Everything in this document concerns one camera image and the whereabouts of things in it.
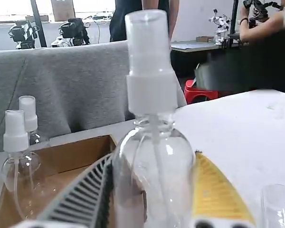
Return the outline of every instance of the transparent container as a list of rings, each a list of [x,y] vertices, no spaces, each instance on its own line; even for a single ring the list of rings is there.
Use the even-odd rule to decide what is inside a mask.
[[[55,170],[29,150],[8,153],[1,173],[22,219],[34,219],[60,189],[60,184],[50,179]]]
[[[158,131],[150,122],[157,121]],[[172,114],[136,117],[113,157],[117,228],[188,228],[195,154]]]
[[[40,132],[39,130],[29,132],[28,136],[31,151],[50,147],[49,138],[46,137],[45,134]]]
[[[285,186],[268,185],[262,189],[263,228],[285,228]]]

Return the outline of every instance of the spray bottle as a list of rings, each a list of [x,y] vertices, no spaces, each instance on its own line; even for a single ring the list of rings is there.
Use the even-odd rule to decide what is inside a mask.
[[[32,146],[31,149],[36,150],[48,147],[49,139],[38,131],[35,97],[28,95],[19,97],[19,110],[24,111],[25,130],[29,136],[29,145]]]
[[[176,76],[170,63],[167,15],[144,10],[125,17],[129,110],[135,129],[113,157],[117,228],[187,228],[195,154],[174,128]]]
[[[53,169],[41,164],[40,157],[29,150],[28,133],[23,110],[5,112],[3,149],[8,154],[1,173],[4,184],[13,194],[16,209],[22,219],[35,218],[48,203],[49,195],[56,194],[57,184],[46,182]]]

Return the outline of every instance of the clear plastic cup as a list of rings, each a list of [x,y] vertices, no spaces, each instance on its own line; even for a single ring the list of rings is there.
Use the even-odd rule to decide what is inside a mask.
[[[261,200],[263,228],[285,228],[285,186],[264,187]]]

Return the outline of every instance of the gray plastic part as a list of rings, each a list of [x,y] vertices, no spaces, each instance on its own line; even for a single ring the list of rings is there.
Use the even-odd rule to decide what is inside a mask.
[[[58,194],[37,220],[106,228],[112,189],[111,154],[108,154],[88,167]]]

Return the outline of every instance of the white table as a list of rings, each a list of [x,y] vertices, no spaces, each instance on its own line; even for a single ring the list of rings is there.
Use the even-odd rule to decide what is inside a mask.
[[[196,52],[196,51],[208,51],[219,49],[220,46],[215,45],[212,42],[197,42],[195,40],[180,41],[171,43],[172,50],[181,52]]]
[[[260,192],[268,184],[285,185],[285,94],[252,91],[188,105],[175,115],[176,128],[201,150],[237,188],[260,220]],[[111,134],[117,141],[132,121],[60,136],[51,145]],[[0,153],[0,167],[6,155]]]

